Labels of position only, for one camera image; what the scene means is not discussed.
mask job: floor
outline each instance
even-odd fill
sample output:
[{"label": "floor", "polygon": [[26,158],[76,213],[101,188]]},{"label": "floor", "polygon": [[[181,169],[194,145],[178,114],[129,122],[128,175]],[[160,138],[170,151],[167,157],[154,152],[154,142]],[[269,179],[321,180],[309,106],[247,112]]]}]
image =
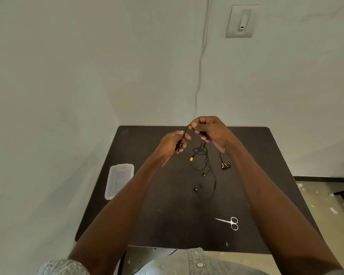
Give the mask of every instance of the floor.
[{"label": "floor", "polygon": [[[344,201],[340,197],[329,196],[329,193],[344,190],[344,183],[297,181],[297,184],[324,240],[344,267]],[[132,275],[151,260],[169,255],[173,251],[174,249],[129,247],[122,274]],[[271,255],[210,251],[205,253],[218,259],[260,269],[270,275],[280,274]]]}]

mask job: scissors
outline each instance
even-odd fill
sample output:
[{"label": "scissors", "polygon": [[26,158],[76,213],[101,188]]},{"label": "scissors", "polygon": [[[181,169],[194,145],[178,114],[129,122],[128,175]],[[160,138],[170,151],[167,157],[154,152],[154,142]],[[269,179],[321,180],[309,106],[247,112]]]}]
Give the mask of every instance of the scissors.
[{"label": "scissors", "polygon": [[238,220],[236,217],[232,217],[232,218],[231,218],[231,221],[225,221],[225,220],[218,219],[218,218],[216,218],[216,220],[231,224],[231,228],[232,228],[232,230],[234,230],[234,231],[237,231],[237,230],[239,229],[239,226],[237,225],[237,223],[239,222],[239,220]]}]

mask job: black table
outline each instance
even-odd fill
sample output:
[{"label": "black table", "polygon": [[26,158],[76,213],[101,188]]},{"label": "black table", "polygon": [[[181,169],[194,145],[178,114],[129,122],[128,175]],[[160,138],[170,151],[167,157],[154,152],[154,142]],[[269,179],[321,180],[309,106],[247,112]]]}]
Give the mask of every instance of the black table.
[{"label": "black table", "polygon": [[[75,240],[77,241],[93,219],[108,203],[105,187],[112,165],[130,163],[135,172],[155,150],[160,139],[182,126],[120,126],[117,129],[96,186],[85,210]],[[270,132],[266,127],[230,127],[256,162],[293,201],[317,230],[315,221],[298,190],[292,174]],[[195,133],[187,149],[171,157],[151,181],[130,245],[188,249],[202,247],[207,251],[247,252],[269,254],[254,221],[240,179],[232,167],[221,170],[218,150],[209,143],[209,159],[217,177],[206,177],[190,166],[192,148],[200,145]],[[230,163],[223,154],[223,160]],[[203,166],[204,158],[196,156],[194,166]],[[215,220],[236,217],[239,229]]]}]

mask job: clear plastic box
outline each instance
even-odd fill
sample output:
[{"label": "clear plastic box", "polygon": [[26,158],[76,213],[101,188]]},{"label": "clear plastic box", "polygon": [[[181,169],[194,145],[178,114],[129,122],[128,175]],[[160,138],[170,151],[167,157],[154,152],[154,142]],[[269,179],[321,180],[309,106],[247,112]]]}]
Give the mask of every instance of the clear plastic box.
[{"label": "clear plastic box", "polygon": [[105,187],[105,199],[111,200],[134,176],[134,165],[118,164],[110,167],[107,185]]}]

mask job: forearm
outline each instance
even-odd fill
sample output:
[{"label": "forearm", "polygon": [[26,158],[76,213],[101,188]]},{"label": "forearm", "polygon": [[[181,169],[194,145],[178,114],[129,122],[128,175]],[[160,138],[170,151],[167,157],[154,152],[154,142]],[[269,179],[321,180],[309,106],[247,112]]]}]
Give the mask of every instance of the forearm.
[{"label": "forearm", "polygon": [[84,232],[69,259],[94,274],[111,274],[125,252],[149,183],[161,164],[152,155],[125,187],[103,208]]},{"label": "forearm", "polygon": [[342,267],[294,203],[234,139],[227,153],[242,179],[252,217],[283,274],[324,274]]}]

